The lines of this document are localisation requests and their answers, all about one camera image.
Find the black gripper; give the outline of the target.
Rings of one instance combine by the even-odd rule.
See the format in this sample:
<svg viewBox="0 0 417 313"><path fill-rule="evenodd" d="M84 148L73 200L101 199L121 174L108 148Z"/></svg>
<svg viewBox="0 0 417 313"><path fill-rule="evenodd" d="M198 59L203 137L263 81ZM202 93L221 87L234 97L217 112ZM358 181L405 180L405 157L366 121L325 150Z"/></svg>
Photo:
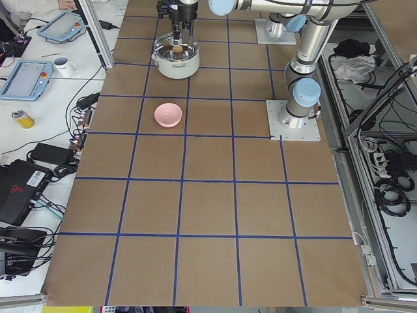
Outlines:
<svg viewBox="0 0 417 313"><path fill-rule="evenodd" d="M198 3L187 5L174 3L169 5L169 19L172 21L173 44L180 42L180 22L182 23L182 43L190 41L191 23L197 18Z"/></svg>

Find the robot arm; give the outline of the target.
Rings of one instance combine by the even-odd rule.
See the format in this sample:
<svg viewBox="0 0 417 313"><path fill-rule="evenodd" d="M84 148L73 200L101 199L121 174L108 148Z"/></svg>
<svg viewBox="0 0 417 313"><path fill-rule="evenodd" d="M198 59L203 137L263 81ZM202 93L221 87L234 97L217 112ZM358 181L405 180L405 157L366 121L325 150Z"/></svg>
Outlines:
<svg viewBox="0 0 417 313"><path fill-rule="evenodd" d="M254 10L308 18L298 51L285 69L290 97L286 106L278 113L278 119L284 127L301 129L321 95L319 84L311 78L317 60L337 21L364 3L365 1L209 1L208 5L217 16L228 15L233 10Z"/></svg>
<svg viewBox="0 0 417 313"><path fill-rule="evenodd" d="M168 4L173 45L188 45L193 21L197 18L198 0L174 0Z"/></svg>

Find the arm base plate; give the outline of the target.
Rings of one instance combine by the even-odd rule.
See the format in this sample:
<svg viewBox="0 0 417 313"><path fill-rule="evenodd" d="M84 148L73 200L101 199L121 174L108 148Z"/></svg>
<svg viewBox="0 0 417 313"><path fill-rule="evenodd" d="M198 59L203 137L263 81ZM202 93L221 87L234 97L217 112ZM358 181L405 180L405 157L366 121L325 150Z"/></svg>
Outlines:
<svg viewBox="0 0 417 313"><path fill-rule="evenodd" d="M282 23L269 19L255 19L258 44L296 45L295 34L287 32Z"/></svg>
<svg viewBox="0 0 417 313"><path fill-rule="evenodd" d="M313 108L306 117L293 117L287 112L286 100L267 100L266 112L271 140L319 142L321 140Z"/></svg>

